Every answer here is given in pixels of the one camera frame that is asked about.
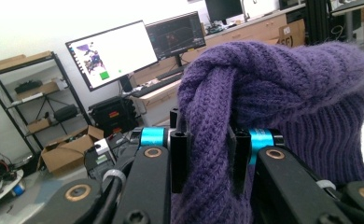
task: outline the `computer monitor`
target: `computer monitor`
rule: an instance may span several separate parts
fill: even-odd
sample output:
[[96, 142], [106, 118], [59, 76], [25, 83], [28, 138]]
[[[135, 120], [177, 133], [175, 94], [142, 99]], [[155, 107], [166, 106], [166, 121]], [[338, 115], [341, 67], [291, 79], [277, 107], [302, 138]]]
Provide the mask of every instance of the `computer monitor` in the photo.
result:
[[127, 78], [128, 81], [130, 73], [158, 61], [143, 21], [88, 35], [65, 45], [90, 91], [117, 80]]
[[148, 24], [147, 33], [158, 60], [205, 46], [197, 11]]
[[243, 14], [240, 0], [205, 0], [210, 22], [222, 21]]

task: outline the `keyboard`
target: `keyboard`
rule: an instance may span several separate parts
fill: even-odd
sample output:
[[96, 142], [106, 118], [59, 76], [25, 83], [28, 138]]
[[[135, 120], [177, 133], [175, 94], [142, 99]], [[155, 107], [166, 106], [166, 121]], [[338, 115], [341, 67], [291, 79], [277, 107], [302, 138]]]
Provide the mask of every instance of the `keyboard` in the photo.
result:
[[177, 74], [177, 73], [181, 73], [181, 72], [183, 72], [183, 70], [185, 70], [185, 68], [186, 68], [187, 66], [188, 66], [188, 63], [185, 63], [185, 64], [183, 64], [182, 66], [177, 67], [176, 69], [173, 69], [173, 70], [171, 70], [171, 71], [168, 71], [168, 72], [166, 72], [166, 73], [163, 73], [163, 74], [161, 74], [161, 75], [156, 76], [156, 79], [158, 79], [158, 80], [162, 80], [162, 79], [165, 79], [165, 78], [167, 78], [167, 77], [173, 76], [173, 75], [175, 75], [175, 74]]
[[182, 74], [178, 74], [178, 75], [175, 75], [173, 77], [169, 77], [167, 79], [163, 79], [162, 81], [160, 81], [160, 82], [158, 82], [156, 84], [153, 84], [153, 85], [151, 85], [149, 87], [143, 88], [140, 91], [134, 91], [132, 93], [132, 96], [139, 98], [139, 97], [144, 96], [146, 94], [149, 94], [149, 93], [151, 93], [153, 91], [156, 91], [156, 90], [158, 90], [160, 88], [163, 88], [163, 87], [165, 87], [165, 86], [167, 86], [167, 85], [169, 85], [169, 84], [171, 84], [173, 82], [176, 82], [176, 81], [178, 81], [181, 78], [182, 78]]

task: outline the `white wall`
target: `white wall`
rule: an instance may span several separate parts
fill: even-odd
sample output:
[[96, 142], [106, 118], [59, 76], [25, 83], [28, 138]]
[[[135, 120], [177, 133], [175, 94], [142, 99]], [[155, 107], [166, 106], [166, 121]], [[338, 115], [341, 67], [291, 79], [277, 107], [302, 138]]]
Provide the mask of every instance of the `white wall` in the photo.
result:
[[[258, 1], [256, 7], [248, 2], [252, 1], [245, 0], [247, 11], [256, 15], [275, 10], [278, 1]], [[54, 51], [87, 109], [89, 105], [115, 96], [119, 92], [118, 83], [89, 92], [65, 42], [131, 21], [150, 23], [196, 10], [202, 22], [208, 23], [205, 2], [200, 0], [190, 3], [187, 0], [0, 0], [0, 60], [20, 54], [30, 56], [46, 50]], [[12, 160], [29, 152], [1, 106], [0, 152]]]

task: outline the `shelving unit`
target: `shelving unit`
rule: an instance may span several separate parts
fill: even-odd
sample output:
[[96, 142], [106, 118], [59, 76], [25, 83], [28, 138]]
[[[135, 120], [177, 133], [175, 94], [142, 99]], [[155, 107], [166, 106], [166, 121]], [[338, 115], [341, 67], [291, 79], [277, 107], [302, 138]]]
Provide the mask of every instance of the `shelving unit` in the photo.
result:
[[[44, 92], [42, 96], [16, 104], [19, 99], [14, 89], [33, 79], [41, 80], [44, 85], [57, 79], [62, 85], [56, 85], [56, 90]], [[47, 112], [53, 115], [58, 109], [71, 104], [77, 107], [78, 112], [76, 117], [69, 119], [71, 121], [55, 121], [50, 126], [35, 133], [28, 131], [27, 125], [30, 122], [43, 117]], [[36, 157], [50, 140], [64, 136], [82, 126], [91, 125], [91, 120], [60, 59], [52, 51], [45, 51], [30, 57], [19, 55], [0, 61], [0, 106], [6, 112], [31, 153]]]

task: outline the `purple knitted fabric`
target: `purple knitted fabric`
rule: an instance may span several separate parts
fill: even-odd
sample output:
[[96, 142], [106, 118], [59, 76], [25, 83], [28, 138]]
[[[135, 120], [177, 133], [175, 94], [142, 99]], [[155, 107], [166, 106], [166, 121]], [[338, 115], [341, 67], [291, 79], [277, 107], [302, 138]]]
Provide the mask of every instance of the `purple knitted fabric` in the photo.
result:
[[336, 184], [364, 180], [364, 52], [328, 42], [289, 49], [230, 42], [204, 52], [178, 90], [192, 132], [191, 173], [173, 195], [173, 223], [250, 223], [254, 167], [234, 195], [226, 133], [232, 110], [249, 128], [276, 128], [287, 146]]

